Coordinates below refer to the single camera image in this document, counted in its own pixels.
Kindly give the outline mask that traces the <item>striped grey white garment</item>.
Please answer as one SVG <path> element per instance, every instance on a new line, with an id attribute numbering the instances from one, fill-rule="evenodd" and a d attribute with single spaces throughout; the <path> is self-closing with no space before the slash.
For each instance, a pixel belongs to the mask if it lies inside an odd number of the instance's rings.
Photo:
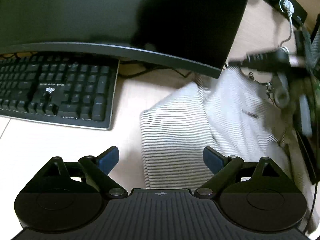
<path id="1" fill-rule="evenodd" d="M 146 186 L 196 189 L 213 175 L 206 147 L 251 162 L 269 157 L 297 182 L 288 129 L 265 88 L 238 68 L 197 77 L 140 115 Z"/>

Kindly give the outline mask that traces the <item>white glass computer case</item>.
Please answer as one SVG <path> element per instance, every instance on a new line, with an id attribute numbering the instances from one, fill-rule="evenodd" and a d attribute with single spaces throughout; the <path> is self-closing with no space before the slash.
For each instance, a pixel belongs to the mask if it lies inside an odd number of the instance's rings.
<path id="1" fill-rule="evenodd" d="M 300 28 L 297 47 L 303 53 L 307 74 L 305 90 L 299 96 L 296 135 L 309 179 L 314 185 L 319 182 L 319 17 L 312 33 Z"/>

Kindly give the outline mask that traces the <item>black mechanical keyboard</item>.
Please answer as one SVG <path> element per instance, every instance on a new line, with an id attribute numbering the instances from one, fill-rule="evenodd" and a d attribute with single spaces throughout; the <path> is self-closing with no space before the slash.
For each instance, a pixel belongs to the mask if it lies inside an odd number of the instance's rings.
<path id="1" fill-rule="evenodd" d="M 1 116 L 108 130 L 119 60 L 43 52 L 1 58 Z"/>

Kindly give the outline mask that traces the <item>black computer monitor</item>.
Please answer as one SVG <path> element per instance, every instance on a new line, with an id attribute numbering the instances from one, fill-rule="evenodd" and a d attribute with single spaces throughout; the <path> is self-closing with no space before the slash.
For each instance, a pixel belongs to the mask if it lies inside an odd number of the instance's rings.
<path id="1" fill-rule="evenodd" d="M 1 53 L 72 51 L 217 78 L 248 0 L 1 0 Z"/>

